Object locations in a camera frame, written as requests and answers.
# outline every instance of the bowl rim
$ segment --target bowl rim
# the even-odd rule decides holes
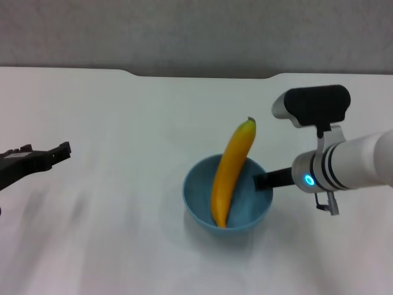
[[[189,178],[189,176],[190,176],[190,174],[191,174],[191,171],[192,171],[199,163],[202,163],[202,162],[205,161],[205,160],[209,160],[210,158],[217,157],[217,156],[221,156],[221,157],[222,157],[222,154],[211,155],[211,156],[209,156],[209,157],[206,157],[206,158],[200,160],[200,161],[197,162],[197,163],[190,169],[190,171],[187,173],[187,175],[186,175],[185,178],[184,178],[184,181],[183,181],[183,188],[182,188],[184,205],[185,205],[185,207],[187,208],[187,210],[189,211],[189,213],[192,215],[192,217],[193,217],[196,221],[198,221],[200,224],[202,224],[202,225],[205,226],[205,227],[208,227],[208,228],[211,229],[211,230],[222,230],[222,231],[226,231],[226,232],[234,232],[234,231],[239,231],[239,230],[250,229],[250,228],[254,227],[256,224],[258,224],[258,223],[260,222],[260,220],[261,220],[263,217],[265,217],[266,213],[269,211],[270,206],[271,206],[271,203],[273,202],[273,189],[272,189],[272,188],[270,188],[270,190],[268,190],[269,194],[271,195],[271,199],[270,199],[270,202],[269,202],[269,204],[268,204],[268,206],[267,206],[265,212],[263,212],[256,220],[250,222],[249,224],[246,224],[246,225],[244,225],[244,226],[239,226],[239,227],[229,227],[229,228],[228,228],[228,227],[212,226],[211,224],[208,224],[208,223],[204,222],[204,221],[203,221],[202,219],[200,219],[197,215],[195,215],[195,214],[193,213],[193,211],[190,209],[190,207],[189,207],[189,205],[187,204],[187,202],[185,201],[185,183],[187,182],[187,180],[188,180],[188,178]],[[251,162],[253,162],[254,164],[258,165],[259,168],[261,168],[261,169],[263,170],[263,172],[266,173],[266,170],[263,169],[263,167],[262,167],[261,165],[259,165],[256,161],[250,159],[249,157],[247,157],[247,159],[250,160]]]

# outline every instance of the black stripe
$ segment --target black stripe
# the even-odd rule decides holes
[[[329,152],[330,148],[328,148],[325,152],[324,155],[322,156],[322,173],[324,175],[324,178],[326,179],[326,181],[335,189],[341,189],[340,187],[336,186],[329,178],[329,176],[326,173],[326,168],[325,168],[325,160],[326,160],[326,155]]]
[[[332,148],[332,152],[331,152],[330,155],[329,155],[329,159],[328,159],[327,165],[328,165],[329,172],[330,172],[330,175],[332,175],[333,180],[334,180],[339,186],[341,186],[342,189],[350,189],[350,188],[344,186],[342,183],[340,183],[340,182],[338,181],[338,179],[337,179],[337,177],[334,175],[334,172],[333,172],[333,169],[332,169],[332,155],[333,155],[333,152],[334,152],[335,148],[337,148],[338,145],[339,145],[339,144],[336,144],[336,145]]]
[[[311,174],[311,177],[315,180],[315,183],[317,184],[317,186],[319,186],[320,189],[323,189],[324,191],[327,191],[326,188],[324,188],[316,179],[315,174],[314,174],[314,158],[315,158],[315,153],[313,154],[313,156],[311,157],[311,160],[309,161],[309,172]]]

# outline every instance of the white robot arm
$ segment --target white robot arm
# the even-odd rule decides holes
[[[292,167],[254,177],[257,190],[295,184],[304,192],[327,192],[328,205],[317,208],[338,214],[334,191],[393,186],[393,130],[346,141],[340,126],[351,98],[340,85],[291,89],[274,103],[278,119],[295,127],[315,125],[317,149],[300,154]]]

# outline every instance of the banana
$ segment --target banana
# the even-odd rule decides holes
[[[241,169],[254,142],[257,124],[248,120],[241,124],[232,135],[220,160],[214,177],[211,193],[211,214],[218,227],[227,226],[227,217]]]

